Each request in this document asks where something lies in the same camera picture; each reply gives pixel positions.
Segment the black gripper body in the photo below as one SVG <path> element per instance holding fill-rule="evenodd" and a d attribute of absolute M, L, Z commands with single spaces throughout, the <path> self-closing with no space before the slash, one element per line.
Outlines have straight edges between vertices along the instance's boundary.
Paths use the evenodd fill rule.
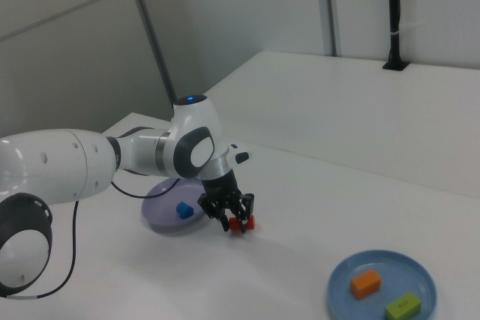
<path fill-rule="evenodd" d="M 239 203 L 240 190 L 233 170 L 216 179 L 202 180 L 206 203 L 229 208 Z"/>

